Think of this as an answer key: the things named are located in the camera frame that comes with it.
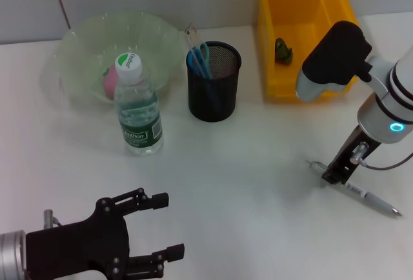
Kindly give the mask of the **clear green-label water bottle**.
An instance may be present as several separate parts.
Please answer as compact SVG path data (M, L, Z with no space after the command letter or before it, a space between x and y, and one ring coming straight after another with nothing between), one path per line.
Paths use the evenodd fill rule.
M126 145L137 155L158 152L163 129L156 91L145 75L141 58L132 52L115 60L114 106Z

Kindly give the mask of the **yellow plastic storage bin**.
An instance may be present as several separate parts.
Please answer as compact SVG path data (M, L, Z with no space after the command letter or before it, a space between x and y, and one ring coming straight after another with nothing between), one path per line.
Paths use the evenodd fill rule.
M258 0L257 36L267 99L298 103L296 78L305 58L338 21L356 23L349 0ZM275 41L292 48L289 65L275 62Z

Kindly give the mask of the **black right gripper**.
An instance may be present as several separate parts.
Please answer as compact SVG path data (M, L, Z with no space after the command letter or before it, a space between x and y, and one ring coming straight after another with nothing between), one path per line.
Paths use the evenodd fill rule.
M354 170L359 165L353 165L350 162L354 149L361 143L366 142L369 148L363 159L366 159L381 143L370 138L361 127L357 125L352 133L349 135L339 152L329 164L325 167L325 171L322 173L322 180L328 184L345 184Z

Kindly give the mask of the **black mesh trash can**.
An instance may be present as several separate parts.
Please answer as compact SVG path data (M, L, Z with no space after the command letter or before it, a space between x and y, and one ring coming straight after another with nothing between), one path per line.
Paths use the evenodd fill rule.
M188 107L196 118L214 123L228 118L236 107L241 56L227 43L205 44L208 56L203 61L197 62L192 51L186 55Z

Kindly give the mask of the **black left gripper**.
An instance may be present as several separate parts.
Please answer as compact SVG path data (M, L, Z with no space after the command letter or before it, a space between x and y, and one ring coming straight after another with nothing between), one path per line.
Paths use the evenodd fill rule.
M149 255L128 257L123 216L169 206L166 192L149 196L143 188L100 199L93 214L77 223L26 235L26 271L31 280L55 280L95 270L108 280L160 279L165 263L184 258L183 243Z

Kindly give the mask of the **clear plastic ruler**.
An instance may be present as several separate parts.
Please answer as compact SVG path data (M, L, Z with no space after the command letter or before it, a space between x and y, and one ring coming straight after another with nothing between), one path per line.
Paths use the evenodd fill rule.
M205 79L211 79L212 74L209 66L209 47L203 42L197 34L196 28L190 24L184 31L185 39L190 48L188 53L188 64L199 76Z

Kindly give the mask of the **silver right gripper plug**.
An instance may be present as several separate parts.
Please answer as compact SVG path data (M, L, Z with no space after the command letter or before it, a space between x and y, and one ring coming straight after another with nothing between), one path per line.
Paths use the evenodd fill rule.
M362 165L363 164L363 156L366 154L369 145L366 142L361 142L353 151L352 157L350 158L350 162L353 165Z

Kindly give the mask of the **pink peach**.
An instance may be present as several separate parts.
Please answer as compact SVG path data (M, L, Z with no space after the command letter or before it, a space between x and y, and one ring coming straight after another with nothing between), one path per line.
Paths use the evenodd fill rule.
M111 100L114 99L114 92L116 89L117 80L118 80L118 74L116 71L116 66L115 64L112 64L103 73L104 90L108 98Z

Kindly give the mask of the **small green toy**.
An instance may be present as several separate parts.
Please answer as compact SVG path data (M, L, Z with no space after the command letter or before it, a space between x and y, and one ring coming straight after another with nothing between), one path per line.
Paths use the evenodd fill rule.
M282 38L277 38L275 41L275 62L283 65L292 63L293 51L289 48Z

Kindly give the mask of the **blue teal capped scissors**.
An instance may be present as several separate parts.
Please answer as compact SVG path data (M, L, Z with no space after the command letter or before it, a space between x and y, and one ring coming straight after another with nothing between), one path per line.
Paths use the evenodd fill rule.
M204 82L206 92L209 96L214 112L218 114L221 112L221 105L216 88L211 83L213 76L210 70L209 56L209 47L205 42L202 42L190 49L188 61L191 71L206 80L206 82Z

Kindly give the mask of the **white grey ballpoint pen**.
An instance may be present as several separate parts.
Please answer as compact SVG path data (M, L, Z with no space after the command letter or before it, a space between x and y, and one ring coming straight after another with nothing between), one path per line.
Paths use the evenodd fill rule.
M353 197L356 197L360 202L377 210L378 212L381 212L382 214L386 214L390 217L395 218L403 217L403 214L390 203L384 201L372 192L366 191L362 189L362 187L357 186L353 183L347 181L345 184L338 183L332 185L329 182L325 181L323 178L321 178L321 184L332 186L343 193L350 194Z

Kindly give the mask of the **pale green wavy fruit plate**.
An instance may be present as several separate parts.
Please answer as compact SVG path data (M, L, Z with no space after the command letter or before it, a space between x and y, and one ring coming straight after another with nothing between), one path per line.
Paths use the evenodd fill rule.
M55 67L72 99L112 104L104 77L123 52L137 54L145 75L160 90L184 60L181 32L160 17L122 10L89 17L71 28L55 53Z

